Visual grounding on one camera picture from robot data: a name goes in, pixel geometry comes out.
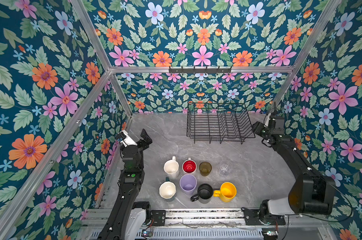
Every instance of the brown glass cup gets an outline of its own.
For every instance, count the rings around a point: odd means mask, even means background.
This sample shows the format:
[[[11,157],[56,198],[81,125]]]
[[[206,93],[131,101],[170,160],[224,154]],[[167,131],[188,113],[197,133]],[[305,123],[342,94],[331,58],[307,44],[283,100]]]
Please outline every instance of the brown glass cup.
[[[212,165],[208,162],[202,162],[200,163],[200,173],[202,176],[206,177],[209,175],[209,173],[212,171]]]

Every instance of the dish rack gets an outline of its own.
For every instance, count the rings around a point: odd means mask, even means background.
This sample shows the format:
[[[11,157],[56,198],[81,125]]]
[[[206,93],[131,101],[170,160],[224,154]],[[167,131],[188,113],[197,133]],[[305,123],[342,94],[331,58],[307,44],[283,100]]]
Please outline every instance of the dish rack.
[[[196,141],[241,142],[255,138],[245,104],[197,103],[188,104],[186,135]]]

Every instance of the black mug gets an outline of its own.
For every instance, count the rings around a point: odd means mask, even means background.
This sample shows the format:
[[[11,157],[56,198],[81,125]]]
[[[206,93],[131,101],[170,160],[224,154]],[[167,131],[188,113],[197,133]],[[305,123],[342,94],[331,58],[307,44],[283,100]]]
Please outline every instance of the black mug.
[[[199,200],[202,204],[207,204],[213,196],[213,188],[207,183],[199,185],[197,194],[193,195],[190,200],[192,202]]]

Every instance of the black mug handle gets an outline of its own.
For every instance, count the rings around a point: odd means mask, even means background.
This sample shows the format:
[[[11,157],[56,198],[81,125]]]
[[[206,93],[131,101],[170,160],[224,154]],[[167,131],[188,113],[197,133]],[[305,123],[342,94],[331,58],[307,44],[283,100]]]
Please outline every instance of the black mug handle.
[[[195,201],[197,201],[199,198],[200,198],[200,197],[198,196],[198,194],[196,194],[196,195],[191,196],[190,200],[191,200],[192,202],[195,202]]]

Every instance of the purple cup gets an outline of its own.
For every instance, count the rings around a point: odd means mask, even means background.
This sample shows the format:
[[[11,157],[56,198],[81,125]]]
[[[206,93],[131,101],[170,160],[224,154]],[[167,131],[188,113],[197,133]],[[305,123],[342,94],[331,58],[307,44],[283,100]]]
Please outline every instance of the purple cup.
[[[188,196],[193,195],[194,189],[197,186],[197,179],[192,174],[185,174],[180,179],[180,187]]]

